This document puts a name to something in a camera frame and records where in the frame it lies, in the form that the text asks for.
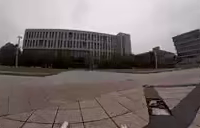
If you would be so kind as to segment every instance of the lamp post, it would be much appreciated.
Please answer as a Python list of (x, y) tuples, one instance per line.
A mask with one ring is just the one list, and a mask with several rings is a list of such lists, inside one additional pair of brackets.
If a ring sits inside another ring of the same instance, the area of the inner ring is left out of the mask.
[(18, 44), (17, 44), (17, 48), (16, 48), (16, 59), (15, 59), (15, 67), (18, 67), (18, 51), (19, 51), (19, 45), (20, 45), (20, 41), (22, 39), (22, 36), (18, 36)]

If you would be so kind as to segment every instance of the distant building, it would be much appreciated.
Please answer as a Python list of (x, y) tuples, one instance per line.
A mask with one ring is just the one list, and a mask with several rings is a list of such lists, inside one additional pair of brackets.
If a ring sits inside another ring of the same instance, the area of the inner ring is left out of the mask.
[(200, 57), (200, 30), (193, 30), (173, 37), (173, 42), (180, 58)]
[(176, 55), (174, 53), (161, 50), (160, 47), (153, 48), (152, 51), (135, 55), (135, 62), (140, 67), (155, 67), (157, 57), (157, 64), (159, 67), (171, 67), (175, 63)]
[(73, 58), (92, 58), (94, 62), (114, 55), (130, 55), (129, 34), (117, 35), (66, 29), (26, 29), (23, 52), (56, 52)]
[(194, 30), (173, 37), (173, 42), (180, 58), (200, 56), (200, 30)]

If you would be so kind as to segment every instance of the grass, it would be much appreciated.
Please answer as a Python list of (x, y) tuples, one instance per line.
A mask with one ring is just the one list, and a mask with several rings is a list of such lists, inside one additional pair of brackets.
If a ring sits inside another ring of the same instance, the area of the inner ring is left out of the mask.
[(39, 67), (10, 67), (0, 65), (0, 74), (16, 76), (50, 76), (58, 74), (66, 69), (51, 69)]

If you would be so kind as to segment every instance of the overcast sky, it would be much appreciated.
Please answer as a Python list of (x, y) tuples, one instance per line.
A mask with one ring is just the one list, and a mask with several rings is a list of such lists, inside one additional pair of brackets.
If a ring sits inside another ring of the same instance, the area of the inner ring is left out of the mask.
[(131, 34), (133, 53), (200, 28), (200, 0), (0, 0), (0, 46), (26, 28), (79, 29)]

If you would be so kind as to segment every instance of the building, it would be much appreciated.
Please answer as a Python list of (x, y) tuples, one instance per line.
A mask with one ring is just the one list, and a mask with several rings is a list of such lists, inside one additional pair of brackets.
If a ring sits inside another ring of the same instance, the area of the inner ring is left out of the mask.
[(66, 29), (26, 29), (23, 52), (51, 52), (55, 56), (70, 56), (83, 62), (98, 63), (114, 55), (130, 55), (131, 41), (130, 35), (124, 33), (112, 35)]
[(152, 51), (135, 55), (135, 62), (137, 66), (146, 68), (155, 68), (156, 63), (158, 67), (173, 67), (175, 64), (176, 55), (174, 53), (161, 50), (160, 47), (153, 48)]
[(200, 58), (200, 30), (193, 30), (173, 37), (180, 58)]
[(173, 37), (173, 42), (180, 58), (200, 56), (200, 30), (193, 30)]

